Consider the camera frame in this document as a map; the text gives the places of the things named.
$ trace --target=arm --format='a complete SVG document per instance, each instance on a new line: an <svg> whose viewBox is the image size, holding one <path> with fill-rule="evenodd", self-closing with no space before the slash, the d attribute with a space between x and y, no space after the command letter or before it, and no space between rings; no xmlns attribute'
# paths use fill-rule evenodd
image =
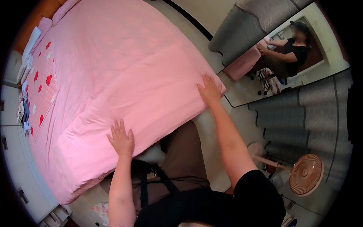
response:
<svg viewBox="0 0 363 227"><path fill-rule="evenodd" d="M131 159L135 148L134 134L126 135L123 120L111 126L112 137L107 135L118 154L118 162L112 177L109 194L109 226L134 226L135 206L132 200Z"/></svg>
<svg viewBox="0 0 363 227"><path fill-rule="evenodd" d="M272 41L265 40L265 41L267 44L274 46L285 46L285 44L287 43L287 40L272 40Z"/></svg>
<svg viewBox="0 0 363 227"><path fill-rule="evenodd" d="M256 170L257 167L240 133L220 102L222 84L217 87L214 80L207 75L203 76L203 80L205 88L198 84L198 90L214 116L222 160L234 188L245 173Z"/></svg>
<svg viewBox="0 0 363 227"><path fill-rule="evenodd" d="M293 52L287 54L278 53L272 50L268 50L266 47L262 46L259 43L256 44L256 47L263 56L274 57L286 63L297 61L297 58Z"/></svg>

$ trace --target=mirror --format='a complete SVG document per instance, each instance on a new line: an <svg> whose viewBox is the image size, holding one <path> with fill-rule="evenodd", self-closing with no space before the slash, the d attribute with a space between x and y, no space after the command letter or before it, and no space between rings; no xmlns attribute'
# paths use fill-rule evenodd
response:
<svg viewBox="0 0 363 227"><path fill-rule="evenodd" d="M224 68L233 107L310 84L349 68L334 28L312 3Z"/></svg>

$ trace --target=white flower print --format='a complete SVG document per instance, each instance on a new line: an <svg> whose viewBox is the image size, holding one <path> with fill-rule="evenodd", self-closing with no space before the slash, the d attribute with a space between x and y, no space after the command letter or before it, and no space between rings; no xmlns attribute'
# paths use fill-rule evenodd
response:
<svg viewBox="0 0 363 227"><path fill-rule="evenodd" d="M47 59L47 60L50 58L50 54L51 54L51 53L52 53L52 52L49 52L48 56L46 57L46 59Z"/></svg>

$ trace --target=pink fan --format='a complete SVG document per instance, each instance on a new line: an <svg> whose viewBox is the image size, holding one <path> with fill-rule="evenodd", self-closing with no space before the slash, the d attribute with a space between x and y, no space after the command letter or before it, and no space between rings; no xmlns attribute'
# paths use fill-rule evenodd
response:
<svg viewBox="0 0 363 227"><path fill-rule="evenodd" d="M321 158L315 154L306 154L299 158L292 168L277 162L262 158L263 147L259 143L247 146L255 164L263 162L277 168L290 171L290 188L298 197L310 195L320 184L324 165Z"/></svg>

